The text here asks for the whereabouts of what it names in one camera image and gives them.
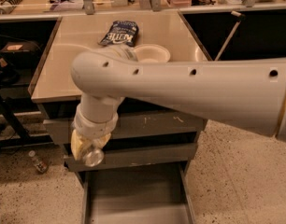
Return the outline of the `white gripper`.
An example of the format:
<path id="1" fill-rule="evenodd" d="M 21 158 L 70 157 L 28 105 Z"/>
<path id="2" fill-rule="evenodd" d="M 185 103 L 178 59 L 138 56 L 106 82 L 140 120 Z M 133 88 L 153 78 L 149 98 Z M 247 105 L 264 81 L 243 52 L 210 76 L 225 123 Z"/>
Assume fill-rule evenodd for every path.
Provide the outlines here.
<path id="1" fill-rule="evenodd" d="M 88 148 L 92 145 L 90 139 L 95 139 L 95 145 L 103 148 L 111 138 L 111 132 L 115 129 L 118 114 L 114 113 L 108 121 L 97 122 L 87 119 L 77 108 L 74 117 L 74 127 L 71 134 L 71 151 L 76 161 L 81 161 Z"/>

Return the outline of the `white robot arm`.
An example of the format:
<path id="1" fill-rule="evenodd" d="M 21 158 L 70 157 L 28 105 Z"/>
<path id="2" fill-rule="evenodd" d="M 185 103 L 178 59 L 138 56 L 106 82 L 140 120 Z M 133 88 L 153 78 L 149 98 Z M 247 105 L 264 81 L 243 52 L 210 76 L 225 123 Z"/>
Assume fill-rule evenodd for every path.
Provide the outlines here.
<path id="1" fill-rule="evenodd" d="M 71 77 L 81 91 L 71 135 L 77 160 L 106 145 L 124 98 L 286 142 L 286 58 L 140 63 L 128 48 L 92 49 L 74 58 Z"/>

